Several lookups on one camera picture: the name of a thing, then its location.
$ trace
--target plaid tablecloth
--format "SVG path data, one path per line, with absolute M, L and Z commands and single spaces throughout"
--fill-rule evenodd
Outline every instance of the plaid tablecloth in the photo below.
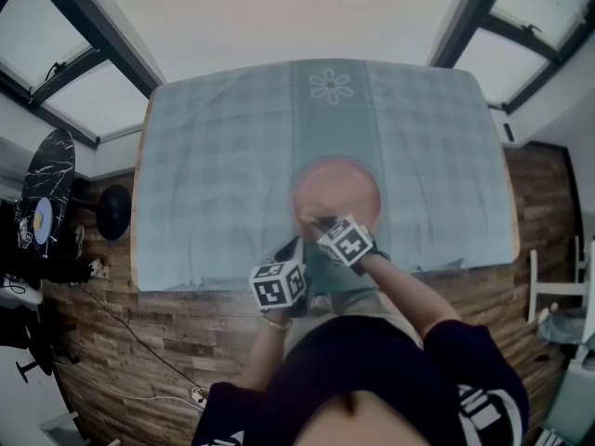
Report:
M 349 59 L 220 72 L 159 87 L 146 131 L 142 291 L 247 278 L 293 234 L 293 182 L 324 156 L 375 176 L 378 242 L 402 269 L 512 261 L 502 150 L 466 72 Z

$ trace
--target table edge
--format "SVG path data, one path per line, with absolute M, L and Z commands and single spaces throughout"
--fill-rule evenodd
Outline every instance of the table edge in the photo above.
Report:
M 130 215 L 130 271 L 132 282 L 139 289 L 139 264 L 137 262 L 137 212 L 140 190 L 140 168 L 142 166 L 142 153 L 145 148 L 145 138 L 147 137 L 147 127 L 151 119 L 152 105 L 155 99 L 155 91 L 152 92 L 147 104 L 145 119 L 142 122 L 142 131 L 140 133 L 139 150 L 137 152 L 137 163 L 134 169 L 134 185 L 132 187 L 132 213 Z
M 506 172 L 506 187 L 509 193 L 510 202 L 510 228 L 512 229 L 512 261 L 514 263 L 521 253 L 521 239 L 519 236 L 519 216 L 517 214 L 517 204 L 514 198 L 514 189 L 512 188 L 512 179 L 510 178 L 509 164 L 506 161 L 504 154 L 504 147 L 500 146 L 502 150 L 502 162 L 504 164 L 504 171 Z

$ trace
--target t-shirt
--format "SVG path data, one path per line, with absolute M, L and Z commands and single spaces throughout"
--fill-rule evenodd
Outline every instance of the t-shirt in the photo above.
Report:
M 522 382 L 488 330 L 444 321 L 424 349 L 383 319 L 338 317 L 302 339 L 267 390 L 210 389 L 193 446 L 289 446 L 333 397 L 370 391 L 439 445 L 517 445 L 527 430 Z

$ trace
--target glove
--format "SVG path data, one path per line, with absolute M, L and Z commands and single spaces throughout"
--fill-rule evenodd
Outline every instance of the glove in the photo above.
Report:
M 304 241 L 299 236 L 295 236 L 291 240 L 272 250 L 272 252 L 265 256 L 261 261 L 261 264 L 284 263 L 291 260 L 296 260 L 302 267 L 302 270 L 305 271 L 306 249 L 304 247 Z M 303 277 L 304 282 L 306 283 L 306 292 L 300 296 L 294 305 L 288 308 L 263 309 L 261 312 L 266 315 L 265 317 L 272 321 L 279 321 L 286 318 L 304 317 L 308 313 L 307 302 L 311 279 L 305 273 Z
M 345 218 L 339 218 L 337 216 L 319 216 L 317 218 L 302 218 L 303 221 L 307 221 L 311 224 L 312 231 L 315 233 L 317 240 L 320 240 L 322 237 L 324 237 L 329 232 L 329 230 L 332 230 L 335 227 L 337 227 L 344 219 Z M 369 243 L 372 244 L 372 248 L 368 250 L 367 254 L 379 254 L 390 260 L 389 256 L 386 253 L 378 250 L 376 239 L 374 238 L 374 235 L 370 232 L 370 230 L 366 226 L 361 225 L 359 223 L 355 223 L 355 225 L 358 227 L 361 233 L 367 238 Z M 330 258 L 332 262 L 344 266 L 344 263 L 336 256 L 336 254 L 328 246 L 321 246 L 319 244 L 319 247 Z M 360 260 L 356 261 L 350 267 L 359 276 L 364 275 L 364 270 L 361 268 Z

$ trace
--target khaki shorts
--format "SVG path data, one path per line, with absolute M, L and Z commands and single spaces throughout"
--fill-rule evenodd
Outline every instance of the khaki shorts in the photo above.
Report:
M 421 338 L 404 315 L 378 289 L 354 293 L 318 295 L 311 301 L 306 317 L 293 319 L 285 338 L 284 354 L 287 355 L 309 332 L 338 316 L 368 316 L 385 319 L 401 332 L 411 337 L 418 347 Z

